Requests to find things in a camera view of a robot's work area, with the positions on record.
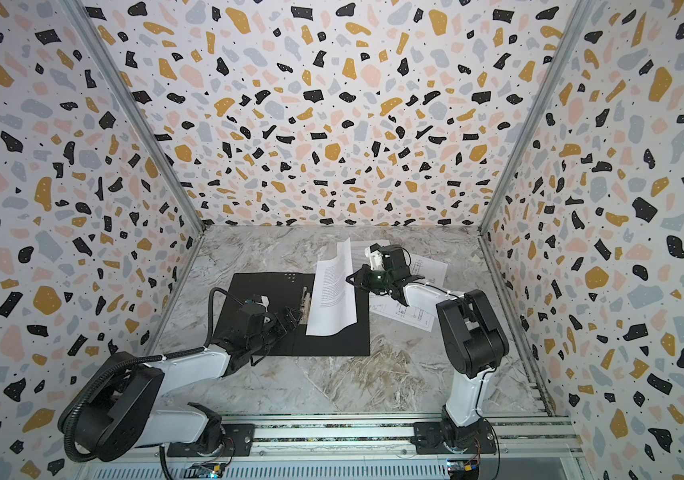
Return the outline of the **orange black file folder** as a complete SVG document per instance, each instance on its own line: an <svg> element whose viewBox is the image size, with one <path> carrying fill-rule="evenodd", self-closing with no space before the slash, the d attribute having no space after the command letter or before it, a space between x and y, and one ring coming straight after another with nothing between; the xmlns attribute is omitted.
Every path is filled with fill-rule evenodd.
<svg viewBox="0 0 684 480"><path fill-rule="evenodd" d="M214 330L215 339L228 338L242 345L249 326L248 315L240 311L240 302L265 296L267 311L281 320L298 316L304 296L312 292L315 276L310 273L236 273ZM369 298L355 291L356 322L332 336L310 336L307 326L299 323L269 351L260 355L278 357L367 357L371 354Z"/></svg>

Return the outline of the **technical drawing sheet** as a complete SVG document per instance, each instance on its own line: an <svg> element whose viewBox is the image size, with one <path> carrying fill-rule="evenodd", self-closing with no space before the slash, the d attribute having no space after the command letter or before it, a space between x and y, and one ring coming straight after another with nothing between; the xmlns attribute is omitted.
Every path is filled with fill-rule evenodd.
<svg viewBox="0 0 684 480"><path fill-rule="evenodd" d="M414 255L410 271L420 279L405 287L406 305L389 296L371 294L370 312L431 332L438 318L437 305L451 298L443 288L447 268L444 262Z"/></svg>

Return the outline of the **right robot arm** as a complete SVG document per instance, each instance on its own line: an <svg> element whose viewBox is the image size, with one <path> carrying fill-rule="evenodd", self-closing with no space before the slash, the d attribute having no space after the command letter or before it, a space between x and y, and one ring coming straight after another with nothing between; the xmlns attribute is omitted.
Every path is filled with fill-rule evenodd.
<svg viewBox="0 0 684 480"><path fill-rule="evenodd" d="M507 336L487 295L481 290L454 293L426 283L411 272L406 250L399 245L374 243L365 249L365 256L367 263L349 275L347 283L437 316L454 368L451 392L441 413L439 442L454 452L479 445L487 386L509 354Z"/></svg>

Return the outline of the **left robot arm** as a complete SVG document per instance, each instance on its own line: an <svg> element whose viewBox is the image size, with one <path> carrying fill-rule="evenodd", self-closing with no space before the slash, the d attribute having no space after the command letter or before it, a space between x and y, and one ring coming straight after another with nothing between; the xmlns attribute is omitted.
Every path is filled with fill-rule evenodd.
<svg viewBox="0 0 684 480"><path fill-rule="evenodd" d="M199 402L164 410L159 398L181 387L255 366L292 333L301 311L269 309L267 297L240 303L233 328L209 325L199 347L139 357L111 355L60 416L66 456L76 463L113 461L134 448L188 446L197 455L226 447L220 414Z"/></svg>

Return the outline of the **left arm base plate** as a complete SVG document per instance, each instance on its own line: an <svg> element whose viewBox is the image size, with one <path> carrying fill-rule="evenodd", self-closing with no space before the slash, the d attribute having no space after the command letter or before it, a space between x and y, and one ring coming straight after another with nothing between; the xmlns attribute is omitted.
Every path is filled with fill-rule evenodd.
<svg viewBox="0 0 684 480"><path fill-rule="evenodd" d="M255 439L255 424L226 423L205 432L196 442L172 443L167 448L169 458L228 459L248 457Z"/></svg>

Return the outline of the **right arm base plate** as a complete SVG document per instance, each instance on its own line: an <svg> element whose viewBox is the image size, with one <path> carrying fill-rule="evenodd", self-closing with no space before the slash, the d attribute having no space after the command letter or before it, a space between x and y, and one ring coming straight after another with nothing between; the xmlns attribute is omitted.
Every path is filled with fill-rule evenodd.
<svg viewBox="0 0 684 480"><path fill-rule="evenodd" d="M494 454L497 444L494 433L485 420L456 427L449 420L416 422L410 443L418 454L474 455Z"/></svg>

